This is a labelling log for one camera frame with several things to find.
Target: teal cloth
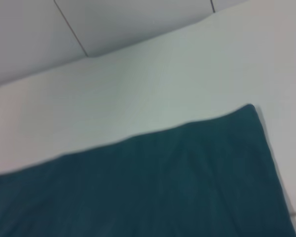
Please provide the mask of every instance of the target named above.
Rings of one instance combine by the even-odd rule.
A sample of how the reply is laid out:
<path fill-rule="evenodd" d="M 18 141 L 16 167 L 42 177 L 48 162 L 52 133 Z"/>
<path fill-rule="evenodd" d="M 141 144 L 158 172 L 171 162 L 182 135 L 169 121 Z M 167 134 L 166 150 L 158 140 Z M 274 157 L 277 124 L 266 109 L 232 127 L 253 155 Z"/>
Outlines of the teal cloth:
<path fill-rule="evenodd" d="M 252 105 L 0 175 L 0 237 L 295 237 Z"/>

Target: teal fabric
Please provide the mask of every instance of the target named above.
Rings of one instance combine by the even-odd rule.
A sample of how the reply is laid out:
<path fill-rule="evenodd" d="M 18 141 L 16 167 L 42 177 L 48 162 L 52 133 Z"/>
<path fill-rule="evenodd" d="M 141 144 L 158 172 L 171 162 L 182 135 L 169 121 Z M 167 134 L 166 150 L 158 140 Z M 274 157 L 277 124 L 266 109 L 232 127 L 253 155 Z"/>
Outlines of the teal fabric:
<path fill-rule="evenodd" d="M 295 237 L 252 105 L 0 175 L 0 237 Z"/>

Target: dark green fabric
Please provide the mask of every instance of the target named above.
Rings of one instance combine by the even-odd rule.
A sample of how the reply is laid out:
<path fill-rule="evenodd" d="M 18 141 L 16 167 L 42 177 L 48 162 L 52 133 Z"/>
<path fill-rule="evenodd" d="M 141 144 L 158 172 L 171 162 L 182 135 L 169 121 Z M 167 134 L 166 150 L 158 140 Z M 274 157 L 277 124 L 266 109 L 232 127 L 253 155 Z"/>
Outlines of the dark green fabric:
<path fill-rule="evenodd" d="M 295 237 L 255 108 L 0 176 L 0 237 Z"/>

